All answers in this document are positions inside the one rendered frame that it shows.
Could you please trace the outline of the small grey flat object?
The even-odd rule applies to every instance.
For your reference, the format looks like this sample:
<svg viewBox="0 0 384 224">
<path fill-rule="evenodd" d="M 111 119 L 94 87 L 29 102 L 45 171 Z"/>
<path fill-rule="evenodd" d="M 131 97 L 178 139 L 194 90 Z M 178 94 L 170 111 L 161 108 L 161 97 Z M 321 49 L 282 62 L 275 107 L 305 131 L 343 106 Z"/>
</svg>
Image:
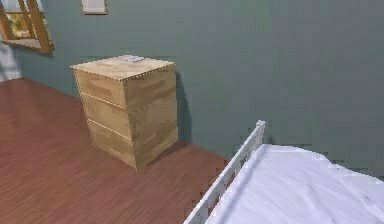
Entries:
<svg viewBox="0 0 384 224">
<path fill-rule="evenodd" d="M 122 56 L 120 58 L 120 60 L 122 60 L 124 62 L 128 62 L 128 63 L 136 63 L 136 62 L 142 61 L 144 59 L 145 59 L 145 57 L 133 56 L 133 55 L 126 55 L 126 56 Z"/>
</svg>

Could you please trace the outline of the wooden framed window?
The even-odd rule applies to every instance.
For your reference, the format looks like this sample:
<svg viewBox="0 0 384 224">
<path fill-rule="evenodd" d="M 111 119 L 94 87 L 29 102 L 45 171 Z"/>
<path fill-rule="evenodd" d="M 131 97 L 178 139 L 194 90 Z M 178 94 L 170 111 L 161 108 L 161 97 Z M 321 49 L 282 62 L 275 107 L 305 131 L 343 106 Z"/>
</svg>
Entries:
<svg viewBox="0 0 384 224">
<path fill-rule="evenodd" d="M 0 42 L 42 54 L 54 51 L 41 0 L 0 0 Z"/>
</svg>

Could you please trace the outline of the wooden framed wall picture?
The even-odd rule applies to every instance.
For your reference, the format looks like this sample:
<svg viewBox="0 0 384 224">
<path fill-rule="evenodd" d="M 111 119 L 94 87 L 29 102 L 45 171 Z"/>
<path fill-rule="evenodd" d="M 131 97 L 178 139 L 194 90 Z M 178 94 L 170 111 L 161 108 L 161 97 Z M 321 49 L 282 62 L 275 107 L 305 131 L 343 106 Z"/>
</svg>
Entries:
<svg viewBox="0 0 384 224">
<path fill-rule="evenodd" d="M 107 15 L 106 0 L 80 0 L 85 15 Z"/>
</svg>

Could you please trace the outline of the light wooden chest of drawers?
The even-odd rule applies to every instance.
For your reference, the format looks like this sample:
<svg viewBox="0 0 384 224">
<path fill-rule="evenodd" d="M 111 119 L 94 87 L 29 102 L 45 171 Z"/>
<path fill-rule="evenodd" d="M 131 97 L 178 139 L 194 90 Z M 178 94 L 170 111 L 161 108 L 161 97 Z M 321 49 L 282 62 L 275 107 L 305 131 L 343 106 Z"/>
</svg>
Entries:
<svg viewBox="0 0 384 224">
<path fill-rule="evenodd" d="M 140 170 L 178 141 L 175 64 L 122 56 L 72 69 L 93 144 Z"/>
</svg>

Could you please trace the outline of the white bed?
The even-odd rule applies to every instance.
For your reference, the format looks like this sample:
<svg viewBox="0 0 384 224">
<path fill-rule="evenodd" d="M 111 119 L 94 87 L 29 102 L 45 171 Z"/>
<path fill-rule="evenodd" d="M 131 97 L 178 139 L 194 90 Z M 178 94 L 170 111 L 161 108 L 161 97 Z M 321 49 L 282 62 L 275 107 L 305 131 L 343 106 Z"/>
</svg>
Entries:
<svg viewBox="0 0 384 224">
<path fill-rule="evenodd" d="M 384 182 L 293 146 L 256 123 L 183 224 L 384 224 Z"/>
</svg>

